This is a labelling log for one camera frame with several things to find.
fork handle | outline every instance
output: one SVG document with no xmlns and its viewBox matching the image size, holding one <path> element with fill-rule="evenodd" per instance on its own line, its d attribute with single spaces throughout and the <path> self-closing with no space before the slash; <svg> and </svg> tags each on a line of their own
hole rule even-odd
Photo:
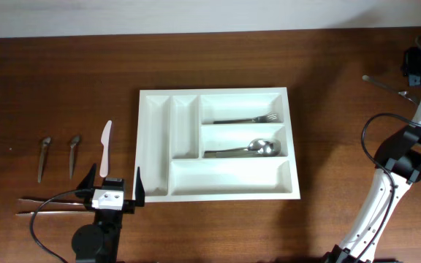
<svg viewBox="0 0 421 263">
<path fill-rule="evenodd" d="M 240 119 L 240 120 L 228 120 L 228 121 L 214 121 L 214 124 L 228 124 L 228 123 L 253 123 L 254 120 L 252 118 L 248 119 Z"/>
</svg>

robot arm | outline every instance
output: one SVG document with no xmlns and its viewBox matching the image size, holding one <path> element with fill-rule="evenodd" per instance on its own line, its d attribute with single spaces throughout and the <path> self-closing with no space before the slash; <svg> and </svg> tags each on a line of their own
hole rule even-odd
<svg viewBox="0 0 421 263">
<path fill-rule="evenodd" d="M 413 121 L 421 124 L 421 102 Z M 414 126 L 406 126 L 382 143 L 374 159 L 391 171 L 395 186 L 391 186 L 390 179 L 383 169 L 376 169 L 373 185 L 354 226 L 341 244 L 325 255 L 323 262 L 374 260 L 379 238 L 396 205 L 412 183 L 421 180 L 421 153 L 412 149 L 416 144 L 421 145 L 421 128 Z M 386 214 L 390 202 L 390 211 Z"/>
</svg>

knife blade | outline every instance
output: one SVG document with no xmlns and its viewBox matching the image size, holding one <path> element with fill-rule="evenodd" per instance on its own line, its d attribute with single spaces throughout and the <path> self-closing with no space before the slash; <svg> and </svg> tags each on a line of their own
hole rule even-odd
<svg viewBox="0 0 421 263">
<path fill-rule="evenodd" d="M 108 121 L 103 128 L 102 138 L 100 142 L 103 144 L 102 163 L 100 163 L 100 176 L 103 178 L 108 175 L 108 145 L 110 143 L 110 130 L 112 121 Z"/>
</svg>

brown tabletop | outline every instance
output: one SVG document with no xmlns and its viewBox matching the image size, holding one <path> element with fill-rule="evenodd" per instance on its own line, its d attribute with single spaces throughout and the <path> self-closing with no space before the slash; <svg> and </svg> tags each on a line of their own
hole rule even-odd
<svg viewBox="0 0 421 263">
<path fill-rule="evenodd" d="M 339 244 L 366 198 L 374 165 L 360 132 L 375 113 L 411 118 L 416 107 L 362 81 L 396 88 L 403 51 L 421 28 L 0 39 L 0 262 L 56 262 L 29 234 L 34 205 L 74 189 L 100 163 L 113 120 L 110 175 L 132 193 L 139 90 L 288 87 L 301 200 L 151 203 L 124 216 L 118 260 L 271 262 L 316 258 Z M 371 125 L 374 152 L 404 124 Z M 69 141 L 82 135 L 69 180 Z M 40 140 L 51 136 L 42 183 Z M 101 183 L 97 177 L 96 184 Z M 68 262 L 74 232 L 92 215 L 40 216 L 35 232 Z M 421 262 L 421 182 L 412 186 L 376 258 Z"/>
</svg>

white plastic utensil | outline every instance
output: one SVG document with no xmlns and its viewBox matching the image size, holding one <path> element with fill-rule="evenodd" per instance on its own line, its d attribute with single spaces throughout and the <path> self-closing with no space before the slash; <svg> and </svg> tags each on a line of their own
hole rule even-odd
<svg viewBox="0 0 421 263">
<path fill-rule="evenodd" d="M 108 144 L 110 142 L 111 121 L 103 128 L 102 138 L 100 142 L 103 144 L 102 163 L 100 164 L 100 176 L 103 178 L 108 175 Z"/>
</svg>

